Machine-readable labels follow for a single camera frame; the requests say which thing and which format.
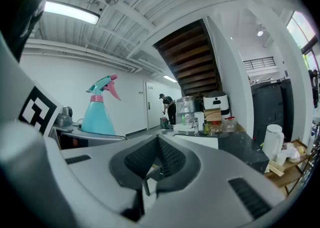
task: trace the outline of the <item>kitchen counter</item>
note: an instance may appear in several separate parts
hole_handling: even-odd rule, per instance
[[[233,132],[233,133],[222,133],[214,134],[212,136],[204,135],[199,132],[198,136],[195,136],[194,132],[184,132],[184,131],[173,131],[161,129],[157,131],[157,134],[163,134],[168,136],[191,136],[198,138],[216,138],[218,149],[224,150],[238,159],[242,160],[247,165],[251,166],[256,171],[264,174],[265,169],[268,165],[269,159],[262,151],[262,147],[258,143],[254,142],[246,132]]]

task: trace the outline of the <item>spray bottle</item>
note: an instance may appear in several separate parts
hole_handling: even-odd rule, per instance
[[[93,93],[90,104],[85,112],[81,130],[88,133],[115,135],[114,126],[108,115],[104,105],[102,92],[108,90],[111,94],[120,100],[115,87],[114,81],[117,78],[116,74],[106,76],[94,85],[92,85],[87,93]]]

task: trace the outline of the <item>white door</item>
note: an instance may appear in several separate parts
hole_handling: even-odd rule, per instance
[[[162,117],[161,108],[159,105],[159,93],[157,85],[146,82],[146,109],[148,114],[149,129],[160,125],[160,118]]]

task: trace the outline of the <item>electric kettle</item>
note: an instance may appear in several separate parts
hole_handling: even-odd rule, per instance
[[[282,127],[279,125],[273,124],[266,127],[262,151],[270,160],[273,160],[275,156],[280,153],[284,138],[285,136],[282,133]]]

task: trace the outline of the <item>fluorescent light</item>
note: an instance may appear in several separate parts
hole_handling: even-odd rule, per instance
[[[61,14],[75,19],[79,19],[93,25],[97,24],[100,16],[91,11],[76,6],[62,4],[58,2],[46,1],[44,11],[53,14]]]
[[[168,80],[172,81],[172,82],[176,82],[176,80],[174,80],[173,78],[169,77],[169,76],[163,76],[164,78],[167,78]]]

